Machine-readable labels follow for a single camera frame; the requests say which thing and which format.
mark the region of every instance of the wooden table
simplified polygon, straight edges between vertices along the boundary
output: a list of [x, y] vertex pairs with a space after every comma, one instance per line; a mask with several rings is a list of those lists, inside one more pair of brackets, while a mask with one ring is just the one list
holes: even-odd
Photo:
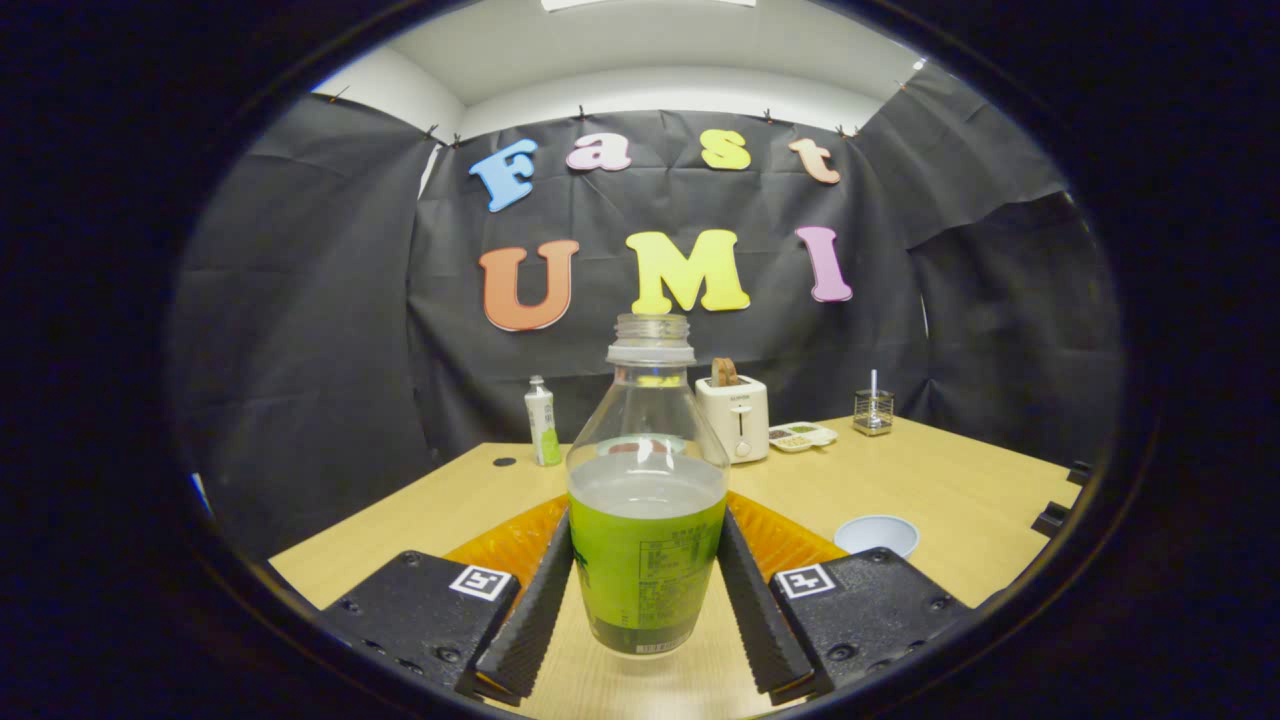
[[[911, 564], [969, 606], [1012, 582], [1044, 547], [1044, 536], [1030, 529], [1044, 503], [1070, 507], [1079, 491], [1066, 482], [1066, 468], [910, 420], [896, 419], [893, 432], [874, 438], [854, 430], [849, 418], [819, 424], [838, 439], [735, 465], [730, 489], [827, 538], [859, 515], [906, 518], [920, 529]], [[498, 457], [517, 462], [498, 468]], [[402, 550], [444, 555], [564, 489], [563, 464], [539, 468], [527, 443], [485, 443], [271, 564], [326, 607]], [[692, 637], [649, 660], [613, 655], [591, 638], [575, 571], [534, 694], [518, 712], [682, 720], [769, 710], [755, 692], [717, 568]]]

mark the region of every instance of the straw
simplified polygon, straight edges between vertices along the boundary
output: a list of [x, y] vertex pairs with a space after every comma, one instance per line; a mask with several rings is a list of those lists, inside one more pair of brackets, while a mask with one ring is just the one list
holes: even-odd
[[876, 405], [877, 405], [877, 402], [876, 402], [876, 370], [872, 370], [872, 416], [870, 416], [870, 423], [873, 425], [877, 424], [877, 421], [879, 420], [879, 418], [876, 416], [876, 410], [877, 410]]

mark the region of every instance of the pink letter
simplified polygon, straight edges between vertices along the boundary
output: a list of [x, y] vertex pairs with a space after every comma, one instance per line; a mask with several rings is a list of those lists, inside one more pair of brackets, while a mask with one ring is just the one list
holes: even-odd
[[836, 231], [796, 228], [796, 234], [809, 249], [809, 260], [813, 263], [813, 299], [818, 302], [844, 302], [852, 297], [854, 290], [845, 284], [840, 261], [836, 260]]
[[575, 170], [621, 170], [631, 165], [627, 158], [627, 138], [612, 132], [598, 132], [577, 138], [577, 150], [564, 158], [564, 163]]

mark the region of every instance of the screw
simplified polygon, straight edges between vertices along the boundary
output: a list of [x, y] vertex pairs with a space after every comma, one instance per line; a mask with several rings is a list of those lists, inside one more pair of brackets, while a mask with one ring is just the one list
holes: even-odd
[[837, 644], [827, 651], [827, 660], [833, 660], [836, 662], [849, 660], [850, 657], [858, 655], [858, 648], [851, 644]]

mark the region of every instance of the plastic bottle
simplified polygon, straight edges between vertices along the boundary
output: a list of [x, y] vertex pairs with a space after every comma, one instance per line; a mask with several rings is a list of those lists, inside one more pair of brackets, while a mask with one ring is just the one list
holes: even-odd
[[655, 655], [698, 620], [719, 544], [728, 457], [689, 388], [682, 315], [620, 315], [613, 386], [570, 450], [570, 530], [591, 633]]
[[534, 460], [539, 465], [559, 464], [559, 438], [556, 437], [556, 396], [547, 389], [541, 375], [529, 378], [525, 409], [529, 410], [529, 433], [534, 439]]

